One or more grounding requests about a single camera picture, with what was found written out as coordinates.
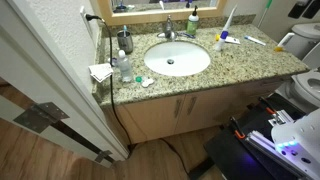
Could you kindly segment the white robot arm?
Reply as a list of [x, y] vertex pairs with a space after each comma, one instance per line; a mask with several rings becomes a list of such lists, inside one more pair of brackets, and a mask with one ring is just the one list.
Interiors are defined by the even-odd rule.
[[311, 180], [320, 180], [320, 110], [271, 130], [276, 151]]

